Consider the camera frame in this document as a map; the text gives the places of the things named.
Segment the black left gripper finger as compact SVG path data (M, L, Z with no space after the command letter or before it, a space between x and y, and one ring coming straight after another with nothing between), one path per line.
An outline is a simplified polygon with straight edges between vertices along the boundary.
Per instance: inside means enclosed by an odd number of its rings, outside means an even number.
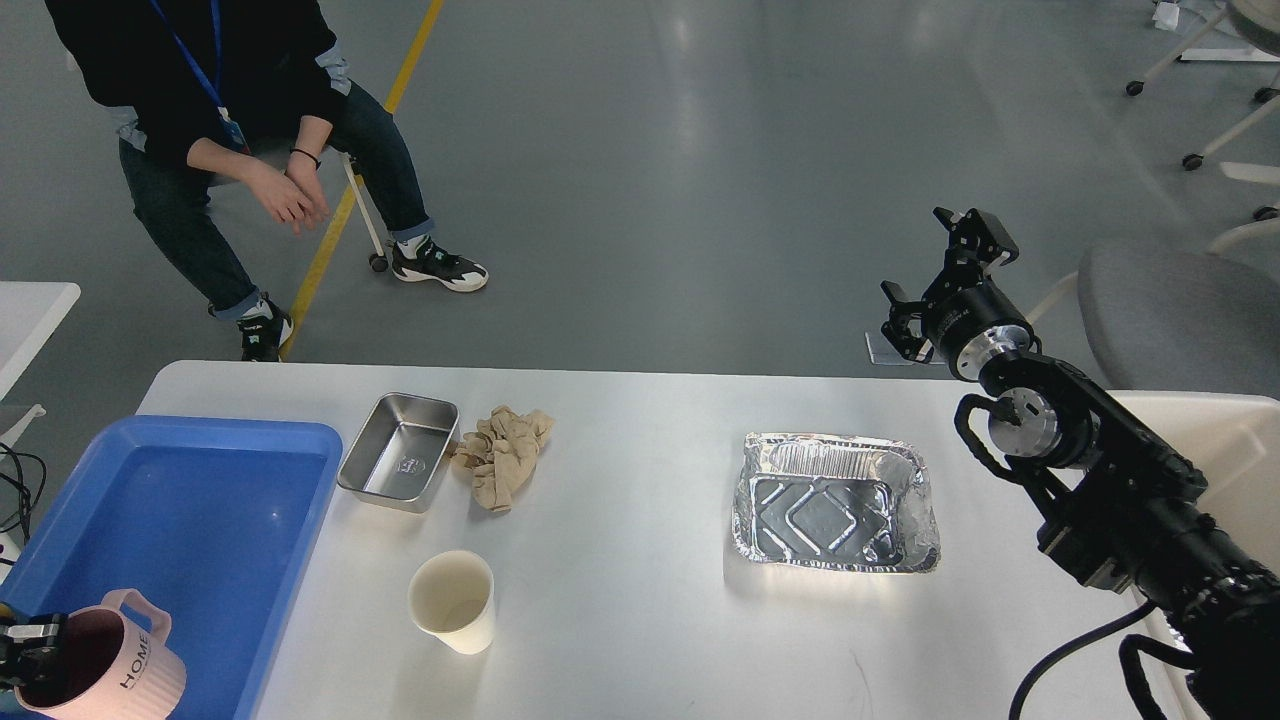
M61 656L67 639L68 615L37 615L20 620L1 619L1 687L60 687L67 682Z

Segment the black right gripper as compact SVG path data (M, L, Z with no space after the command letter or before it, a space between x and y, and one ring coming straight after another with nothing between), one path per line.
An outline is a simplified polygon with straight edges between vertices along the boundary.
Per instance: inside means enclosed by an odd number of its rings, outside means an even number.
M955 378L978 380L989 360L1033 345L1030 324L987 282L989 269L1016 261L1020 249L993 213L934 208L933 215L948 234L942 269L920 300L896 282L879 283L890 302L881 333L908 363L929 363L934 351ZM923 334L911 329L914 322L922 322Z

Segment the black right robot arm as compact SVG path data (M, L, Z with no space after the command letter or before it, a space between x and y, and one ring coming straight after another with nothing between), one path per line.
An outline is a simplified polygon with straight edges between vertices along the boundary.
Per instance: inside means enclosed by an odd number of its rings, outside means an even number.
M1043 518L1042 553L1079 584L1135 587L1134 611L1069 641L1023 679L1009 715L1060 660L1116 632L1128 694L1161 719L1143 656L1185 671L1211 719L1275 719L1279 711L1277 575L1251 557L1198 498L1204 474L1087 374L1043 354L1030 322L992 270L1018 246L1001 220L973 208L936 208L948 242L920 299L884 281L883 337L906 361L942 357L959 380L954 427L993 475L1021 487Z

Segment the person's hand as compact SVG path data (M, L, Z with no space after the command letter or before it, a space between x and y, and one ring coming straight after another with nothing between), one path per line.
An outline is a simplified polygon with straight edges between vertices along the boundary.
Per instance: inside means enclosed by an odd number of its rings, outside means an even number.
M242 182L268 214L293 234L312 231L330 217L317 163L306 152L292 152L284 170L251 158Z

